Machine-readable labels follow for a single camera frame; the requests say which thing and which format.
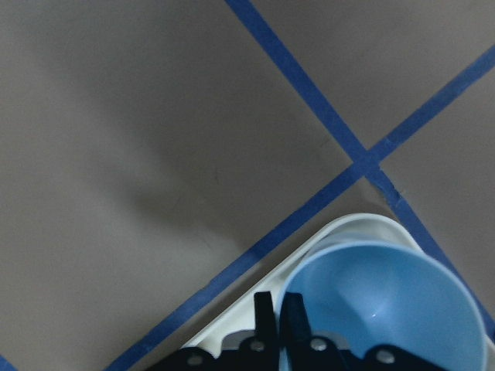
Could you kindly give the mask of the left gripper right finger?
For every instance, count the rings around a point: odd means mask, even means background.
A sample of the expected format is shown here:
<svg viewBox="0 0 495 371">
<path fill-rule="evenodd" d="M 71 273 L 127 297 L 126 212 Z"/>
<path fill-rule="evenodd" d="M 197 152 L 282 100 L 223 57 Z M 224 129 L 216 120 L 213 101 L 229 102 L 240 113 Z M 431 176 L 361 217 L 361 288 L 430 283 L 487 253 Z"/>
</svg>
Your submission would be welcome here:
<svg viewBox="0 0 495 371">
<path fill-rule="evenodd" d="M 312 330 L 302 294 L 286 293 L 280 311 L 281 344 L 287 350 L 298 349 L 308 345 L 311 338 Z"/>
</svg>

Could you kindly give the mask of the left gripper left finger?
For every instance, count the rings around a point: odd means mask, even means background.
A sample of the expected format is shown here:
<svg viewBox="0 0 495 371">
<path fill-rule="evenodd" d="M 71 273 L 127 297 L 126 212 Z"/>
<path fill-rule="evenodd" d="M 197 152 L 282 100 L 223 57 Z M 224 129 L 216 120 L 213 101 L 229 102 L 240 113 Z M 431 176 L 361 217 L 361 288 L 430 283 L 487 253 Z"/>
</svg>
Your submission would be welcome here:
<svg viewBox="0 0 495 371">
<path fill-rule="evenodd" d="M 278 347 L 278 330 L 272 297 L 269 291 L 254 294 L 254 337 L 263 344 L 264 349 Z"/>
</svg>

